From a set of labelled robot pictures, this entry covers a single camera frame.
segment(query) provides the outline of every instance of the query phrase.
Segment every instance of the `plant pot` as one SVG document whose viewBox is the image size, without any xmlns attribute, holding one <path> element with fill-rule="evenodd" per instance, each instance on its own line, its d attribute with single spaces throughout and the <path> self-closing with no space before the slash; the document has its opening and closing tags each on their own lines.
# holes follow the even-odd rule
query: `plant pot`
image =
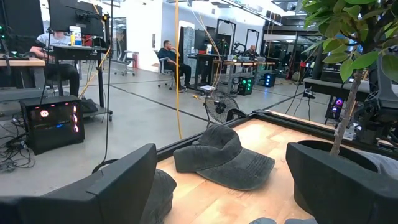
<svg viewBox="0 0 398 224">
<path fill-rule="evenodd" d="M 321 151 L 325 151 L 325 152 L 330 152 L 330 150 L 333 146 L 332 143 L 316 141 L 316 140 L 304 140 L 304 141 L 299 141 L 298 143 L 303 146 L 310 147 L 314 150 L 321 150 Z M 339 156 L 344 157 L 365 169 L 379 173 L 379 169 L 373 162 L 371 162 L 369 159 L 362 156 L 361 154 L 358 154 L 357 152 L 355 152 L 353 150 L 349 150 L 345 147 L 340 146 Z M 312 211 L 308 207 L 303 195 L 299 191 L 299 188 L 297 187 L 296 183 L 294 183 L 293 196 L 294 196 L 294 200 L 296 201 L 297 205 L 300 206 L 300 208 L 302 208 L 307 213 L 313 215 Z"/>
</svg>

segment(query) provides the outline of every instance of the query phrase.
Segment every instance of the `man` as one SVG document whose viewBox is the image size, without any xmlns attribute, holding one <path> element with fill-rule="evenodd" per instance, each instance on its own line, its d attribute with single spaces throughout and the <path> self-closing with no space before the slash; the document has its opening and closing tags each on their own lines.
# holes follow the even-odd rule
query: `man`
<svg viewBox="0 0 398 224">
<path fill-rule="evenodd" d="M 250 57 L 250 60 L 254 60 L 258 56 L 256 52 L 256 46 L 255 45 L 250 46 L 250 48 L 243 53 L 243 56 Z"/>
<path fill-rule="evenodd" d="M 172 51 L 175 50 L 175 47 L 172 47 L 172 44 L 170 43 L 170 41 L 165 40 L 163 42 L 163 46 L 164 48 L 161 48 L 161 50 L 159 51 L 158 57 L 159 58 L 169 58 L 167 59 L 167 61 L 164 63 L 164 68 L 165 69 L 169 69 L 172 70 L 175 74 L 175 81 L 177 82 L 177 72 L 175 72 L 177 63 L 175 62 L 177 59 L 176 54 Z M 182 74 L 185 74 L 185 87 L 190 87 L 191 84 L 189 83 L 189 81 L 191 80 L 191 66 L 189 65 L 185 65 L 183 63 L 180 63 L 180 77 L 182 76 Z M 181 86 L 181 81 L 179 83 L 179 90 L 183 89 L 183 86 Z"/>
<path fill-rule="evenodd" d="M 37 40 L 48 47 L 49 44 L 49 35 L 42 34 L 38 36 Z M 69 45 L 70 37 L 65 36 L 63 32 L 55 31 L 50 36 L 50 45 Z M 31 52 L 36 54 L 36 57 L 39 59 L 43 59 L 47 61 L 47 57 L 49 57 L 49 61 L 44 68 L 44 75 L 46 78 L 52 78 L 54 75 L 60 74 L 62 80 L 69 80 L 70 85 L 70 94 L 77 96 L 79 95 L 79 73 L 77 69 L 73 66 L 73 61 L 60 61 L 60 65 L 56 66 L 54 56 L 48 56 L 46 52 L 40 47 L 32 47 L 30 49 Z"/>
</svg>

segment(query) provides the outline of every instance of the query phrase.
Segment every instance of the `potted plant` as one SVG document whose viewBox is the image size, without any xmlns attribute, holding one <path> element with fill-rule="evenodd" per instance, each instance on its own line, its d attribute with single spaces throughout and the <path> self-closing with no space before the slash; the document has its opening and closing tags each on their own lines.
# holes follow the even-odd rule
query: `potted plant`
<svg viewBox="0 0 398 224">
<path fill-rule="evenodd" d="M 297 4 L 297 7 L 300 6 L 307 13 L 305 28 L 313 29 L 313 27 L 316 27 L 319 30 L 319 35 L 326 37 L 326 39 L 323 38 L 323 40 L 310 46 L 305 52 L 323 47 L 323 53 L 328 54 L 323 60 L 324 63 L 342 63 L 340 76 L 343 82 L 352 74 L 354 76 L 341 122 L 335 131 L 333 145 L 322 143 L 317 146 L 313 141 L 303 142 L 309 147 L 330 151 L 331 156 L 337 156 L 340 153 L 345 129 L 353 115 L 358 87 L 370 66 L 379 57 L 382 57 L 383 72 L 391 80 L 398 81 L 398 57 L 386 54 L 389 47 L 398 44 L 398 37 L 396 36 L 398 33 L 398 1 L 303 0 Z M 348 47 L 352 47 L 350 53 L 347 53 Z M 348 156 L 361 157 L 357 153 Z M 348 159 L 358 163 L 363 158 Z"/>
</svg>

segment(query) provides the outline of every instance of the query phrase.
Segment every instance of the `gray concrete floor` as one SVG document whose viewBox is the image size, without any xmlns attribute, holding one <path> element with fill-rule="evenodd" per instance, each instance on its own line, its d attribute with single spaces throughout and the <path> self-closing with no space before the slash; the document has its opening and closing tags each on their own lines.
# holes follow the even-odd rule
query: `gray concrete floor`
<svg viewBox="0 0 398 224">
<path fill-rule="evenodd" d="M 164 147 L 180 138 L 175 110 L 175 91 L 164 86 L 167 77 L 145 70 L 135 70 L 136 75 L 120 75 L 124 65 L 112 64 L 109 107 L 113 110 L 113 122 L 109 123 L 109 144 L 107 159 L 120 158 L 153 142 L 157 148 Z M 86 84 L 88 64 L 83 64 L 81 89 Z M 105 71 L 104 83 L 108 83 Z M 258 108 L 267 108 L 285 113 L 296 91 L 295 85 L 276 85 L 273 88 L 255 86 L 248 96 L 238 96 L 236 101 L 246 113 Z M 104 86 L 108 97 L 107 86 Z M 308 119 L 308 99 L 300 97 L 303 86 L 299 86 L 289 115 Z M 180 94 L 180 120 L 183 138 L 204 131 L 207 125 L 203 102 L 194 99 L 194 91 Z M 99 102 L 97 76 L 90 83 L 85 96 Z M 310 116 L 312 121 L 323 123 L 329 97 L 316 94 L 311 100 Z M 35 156 L 36 164 L 30 169 L 16 169 L 12 173 L 0 173 L 0 195 L 42 195 L 64 185 L 78 181 L 91 174 L 93 168 L 104 157 L 106 118 L 97 116 L 85 122 L 86 139 L 84 143 L 55 149 Z M 0 124 L 13 129 L 10 121 Z M 0 138 L 6 136 L 0 130 Z"/>
</svg>

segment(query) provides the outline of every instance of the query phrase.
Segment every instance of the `gray baseball cap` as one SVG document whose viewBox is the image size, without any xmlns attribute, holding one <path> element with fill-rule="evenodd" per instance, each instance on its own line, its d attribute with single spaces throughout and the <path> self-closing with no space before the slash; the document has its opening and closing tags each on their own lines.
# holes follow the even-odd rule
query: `gray baseball cap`
<svg viewBox="0 0 398 224">
<path fill-rule="evenodd" d="M 231 128 L 214 124 L 198 144 L 174 151 L 177 172 L 196 172 L 236 190 L 254 190 L 268 179 L 275 160 L 245 149 Z"/>
</svg>

